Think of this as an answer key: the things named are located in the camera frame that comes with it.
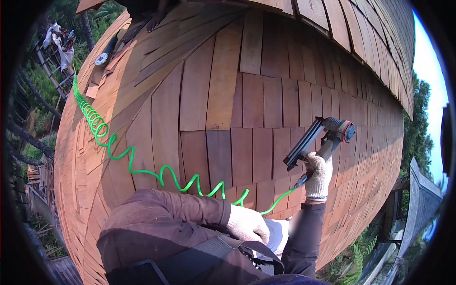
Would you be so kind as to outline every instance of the white work glove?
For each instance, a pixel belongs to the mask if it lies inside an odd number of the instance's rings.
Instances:
[[[306,162],[315,168],[312,177],[304,183],[306,187],[306,198],[313,201],[326,201],[328,197],[329,182],[332,177],[332,156],[328,161],[311,152],[306,156]]]
[[[242,241],[269,242],[269,228],[257,211],[231,205],[227,230]]]

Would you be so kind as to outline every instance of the air hose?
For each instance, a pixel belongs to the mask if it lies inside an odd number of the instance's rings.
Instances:
[[[133,159],[135,157],[135,146],[134,145],[131,145],[129,146],[124,152],[122,152],[119,156],[116,156],[114,157],[111,153],[111,146],[114,144],[116,138],[117,138],[117,134],[116,133],[113,133],[108,142],[106,144],[103,144],[100,142],[99,138],[102,138],[104,137],[105,135],[108,134],[108,125],[103,121],[103,118],[97,113],[97,111],[95,111],[94,108],[92,108],[92,106],[84,99],[84,97],[82,97],[82,95],[80,94],[79,92],[79,89],[78,89],[78,80],[76,78],[76,74],[74,74],[74,79],[73,79],[73,92],[74,92],[74,97],[76,99],[76,103],[78,104],[79,108],[81,109],[84,117],[86,118],[87,122],[88,122],[88,125],[90,126],[90,131],[92,132],[92,134],[94,135],[95,137],[95,141],[97,142],[97,144],[101,147],[107,147],[108,148],[108,155],[109,157],[116,161],[116,160],[119,160],[121,159],[122,157],[124,157],[129,151],[131,151],[130,153],[130,161],[128,163],[128,171],[129,173],[131,174],[136,174],[136,173],[146,173],[146,174],[150,174],[150,175],[153,175],[160,183],[160,185],[163,187],[165,184],[163,182],[163,171],[165,169],[169,170],[169,172],[171,173],[171,176],[174,180],[174,183],[176,185],[176,188],[180,191],[180,192],[185,192],[187,191],[190,186],[192,186],[192,184],[196,181],[196,184],[197,184],[197,189],[198,189],[198,194],[200,196],[204,196],[203,193],[201,192],[201,188],[200,188],[200,182],[199,182],[199,175],[198,174],[195,174],[193,175],[193,177],[190,179],[190,181],[187,183],[187,185],[184,187],[184,188],[181,188],[180,185],[179,185],[179,182],[177,181],[176,179],[176,175],[174,174],[174,171],[171,169],[171,167],[169,165],[164,165],[160,168],[160,172],[159,174],[156,174],[156,173],[153,173],[152,171],[149,171],[149,170],[145,170],[145,169],[141,169],[141,170],[132,170],[131,167],[132,167],[132,164],[133,164]],[[217,192],[218,190],[221,190],[222,192],[222,199],[226,199],[225,198],[225,182],[221,181],[217,184],[217,186],[215,186],[215,188],[209,193],[207,194],[207,197],[211,197],[215,194],[215,192]],[[289,191],[283,193],[271,206],[271,208],[267,211],[264,211],[264,212],[261,212],[260,214],[261,215],[265,215],[265,214],[268,214],[269,212],[271,212],[275,206],[277,205],[277,203],[285,196],[287,196],[288,194],[290,194],[291,192],[293,192],[295,190],[295,187],[291,188]],[[237,200],[236,202],[232,203],[233,205],[240,205],[241,207],[244,207],[244,199],[247,197],[249,193],[249,190],[248,189],[245,189],[244,192],[242,193],[241,197],[239,198],[239,200]]]

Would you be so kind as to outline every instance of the pneumatic nail gun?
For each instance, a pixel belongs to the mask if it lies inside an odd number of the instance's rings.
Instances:
[[[299,160],[305,161],[307,155],[307,148],[315,140],[316,136],[321,130],[326,132],[325,136],[321,139],[321,148],[317,151],[316,155],[321,156],[327,161],[336,150],[341,142],[350,143],[350,139],[355,134],[355,126],[348,120],[339,120],[334,117],[315,117],[312,126],[307,130],[301,140],[295,145],[291,152],[283,160],[288,166],[287,171],[290,171]],[[307,172],[298,179],[295,187],[301,187],[307,180],[312,177],[314,169],[307,166]]]

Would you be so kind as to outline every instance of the spherical wooden structure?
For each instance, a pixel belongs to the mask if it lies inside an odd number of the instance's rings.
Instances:
[[[408,58],[391,45],[387,12],[372,9],[377,23],[367,7],[324,2],[328,17],[323,6],[322,17],[301,6],[293,14],[287,5],[254,2],[181,4],[96,68],[95,57],[129,22],[124,12],[78,74],[81,93],[109,125],[102,142],[117,134],[114,156],[134,145],[133,170],[158,173],[169,165],[181,187],[198,173],[204,194],[224,181],[231,202],[248,188],[244,205],[259,212],[305,171],[300,165],[288,173],[282,160],[315,116],[352,121],[355,137],[333,154],[318,268],[360,234],[388,196],[401,162],[402,109],[410,113],[413,102]],[[128,172],[130,154],[109,159],[72,93],[55,157],[70,255],[85,283],[106,284],[96,248],[104,221],[135,189],[177,192],[171,174],[164,172],[161,187],[151,175]],[[188,193],[197,195],[196,186]],[[285,219],[304,198],[305,189],[296,189],[266,217]]]

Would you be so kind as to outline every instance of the safety harness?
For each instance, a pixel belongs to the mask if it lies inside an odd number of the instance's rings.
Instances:
[[[258,270],[269,275],[283,274],[285,270],[281,260],[264,244],[257,241],[242,242],[222,234],[158,261],[147,259],[128,268],[114,269],[106,274],[106,279],[110,285],[187,284],[235,250],[249,258]],[[264,257],[255,258],[254,251]]]

